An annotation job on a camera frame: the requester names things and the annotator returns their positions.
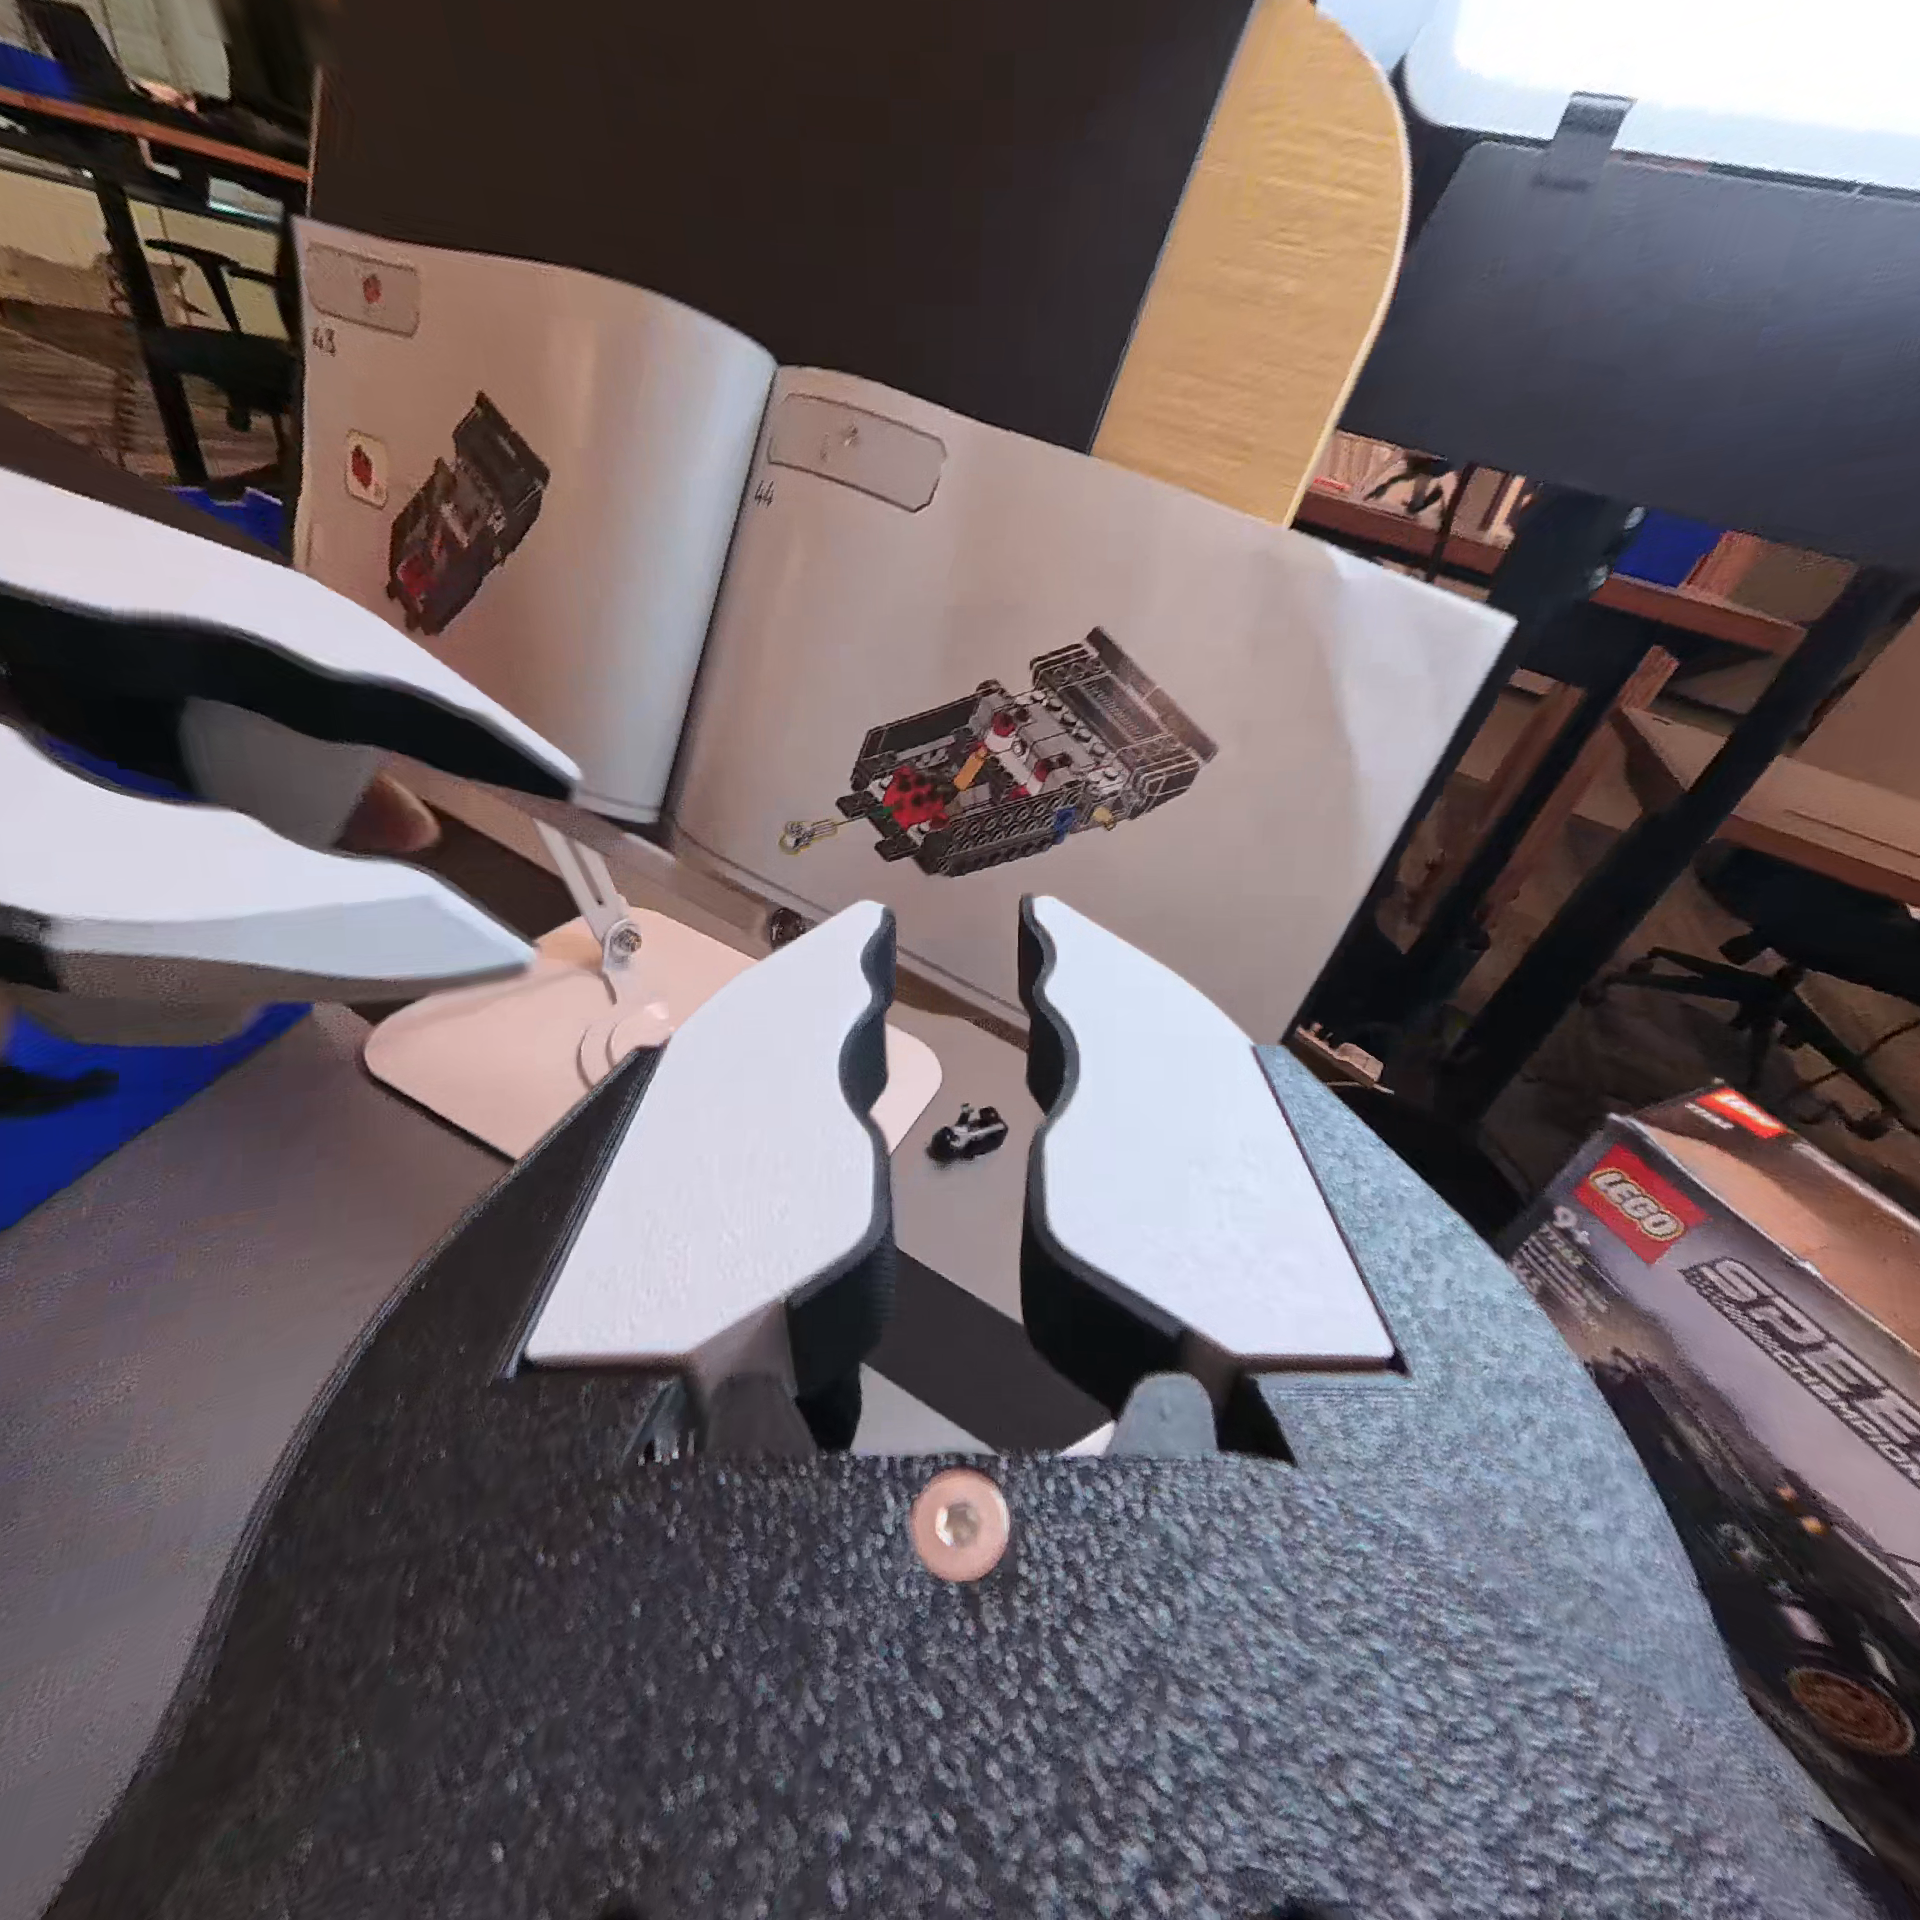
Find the beige wooden chair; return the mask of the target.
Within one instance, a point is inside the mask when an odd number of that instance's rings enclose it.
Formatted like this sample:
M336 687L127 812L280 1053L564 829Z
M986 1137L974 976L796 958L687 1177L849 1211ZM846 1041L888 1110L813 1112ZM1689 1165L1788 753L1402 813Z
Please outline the beige wooden chair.
M1257 5L1092 455L1290 523L1398 284L1407 205L1385 70L1320 7Z

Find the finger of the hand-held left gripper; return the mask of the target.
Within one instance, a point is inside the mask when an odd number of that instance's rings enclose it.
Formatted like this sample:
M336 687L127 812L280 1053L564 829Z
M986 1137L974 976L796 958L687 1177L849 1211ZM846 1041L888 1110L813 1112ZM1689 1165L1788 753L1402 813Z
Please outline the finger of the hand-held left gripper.
M78 694L260 716L569 803L581 769L378 615L199 529L1 472L4 664Z
M385 757L544 798L544 742L438 696L229 700L268 729L236 800L148 798L53 753L4 700L4 993L102 1011L407 1000L516 979L535 948L399 853L313 846Z

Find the lego set box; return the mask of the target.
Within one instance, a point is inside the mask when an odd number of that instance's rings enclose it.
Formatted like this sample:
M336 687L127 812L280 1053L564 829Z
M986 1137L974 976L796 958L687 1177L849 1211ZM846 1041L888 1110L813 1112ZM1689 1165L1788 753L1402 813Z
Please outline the lego set box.
M1750 1094L1614 1116L1504 1240L1742 1688L1916 1893L1917 1228Z

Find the brown wooden desk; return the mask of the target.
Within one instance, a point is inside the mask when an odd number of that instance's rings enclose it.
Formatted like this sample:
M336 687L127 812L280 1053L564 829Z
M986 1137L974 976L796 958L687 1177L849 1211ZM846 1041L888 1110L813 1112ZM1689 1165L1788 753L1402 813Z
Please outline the brown wooden desk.
M1298 510L1298 523L1322 539L1345 539L1370 555L1423 563L1432 552L1436 528L1381 503L1361 500L1344 486L1312 481ZM1692 587L1663 587L1638 576L1610 576L1593 593L1593 605L1636 619L1674 640L1714 644L1736 657L1790 657L1806 628L1756 608ZM1649 804L1674 798L1701 776L1716 753L1695 729L1656 717L1623 721L1628 769L1642 776ZM1836 880L1866 886L1912 907L1917 901L1916 800L1877 785L1816 769L1780 757L1749 788L1718 839L1774 857L1788 857Z

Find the open instruction booklet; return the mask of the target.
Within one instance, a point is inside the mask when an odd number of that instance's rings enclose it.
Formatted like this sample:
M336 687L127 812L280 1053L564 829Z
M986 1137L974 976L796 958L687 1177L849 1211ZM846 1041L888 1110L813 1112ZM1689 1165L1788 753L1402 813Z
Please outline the open instruction booklet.
M1512 619L642 288L296 221L296 559L804 924L1058 896L1281 1040Z

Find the black flat panel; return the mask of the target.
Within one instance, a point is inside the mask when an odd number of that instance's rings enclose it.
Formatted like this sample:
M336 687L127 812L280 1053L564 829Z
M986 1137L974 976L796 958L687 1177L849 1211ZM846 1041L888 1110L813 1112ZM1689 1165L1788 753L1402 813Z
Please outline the black flat panel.
M1916 197L1484 139L1338 425L1916 573Z

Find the black partition panel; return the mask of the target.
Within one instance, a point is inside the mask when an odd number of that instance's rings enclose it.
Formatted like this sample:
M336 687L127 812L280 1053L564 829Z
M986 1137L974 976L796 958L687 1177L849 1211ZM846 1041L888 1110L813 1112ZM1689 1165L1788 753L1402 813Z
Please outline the black partition panel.
M1242 3L352 3L310 211L1090 452Z

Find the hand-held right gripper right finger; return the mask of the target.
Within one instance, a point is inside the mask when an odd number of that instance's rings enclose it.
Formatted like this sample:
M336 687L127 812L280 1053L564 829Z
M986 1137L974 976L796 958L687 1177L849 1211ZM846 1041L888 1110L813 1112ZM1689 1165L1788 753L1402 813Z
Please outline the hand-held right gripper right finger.
M1263 1381L1393 1381L1400 1349L1257 1044L1056 896L1017 925L1024 1329L1113 1441L1281 1441Z

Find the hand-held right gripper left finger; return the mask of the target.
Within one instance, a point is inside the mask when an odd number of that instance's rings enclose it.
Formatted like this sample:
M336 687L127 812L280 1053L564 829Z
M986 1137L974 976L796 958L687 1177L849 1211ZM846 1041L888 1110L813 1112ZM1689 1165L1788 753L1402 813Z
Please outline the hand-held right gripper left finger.
M521 1357L681 1376L701 1411L774 1381L852 1436L895 1295L884 1017L895 916L858 901L753 961L657 1049Z

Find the person's left hand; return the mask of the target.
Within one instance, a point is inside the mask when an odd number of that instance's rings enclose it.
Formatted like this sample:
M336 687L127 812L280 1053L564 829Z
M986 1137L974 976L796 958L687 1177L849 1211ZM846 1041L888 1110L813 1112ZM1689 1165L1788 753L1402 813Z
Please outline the person's left hand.
M375 774L337 829L336 851L413 859L440 841L440 819L393 774Z

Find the white book stand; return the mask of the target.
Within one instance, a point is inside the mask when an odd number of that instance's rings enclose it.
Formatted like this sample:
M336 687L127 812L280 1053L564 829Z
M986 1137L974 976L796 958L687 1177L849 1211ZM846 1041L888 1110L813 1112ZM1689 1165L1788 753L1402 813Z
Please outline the white book stand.
M545 932L529 966L440 992L375 1025L369 1077L509 1160L623 1068L652 1068L646 1145L689 1155L786 1145L804 1168L894 1148L941 1083L910 1040L888 1089L884 1007L890 924L861 907L756 961L634 907L606 857L538 828L578 918Z

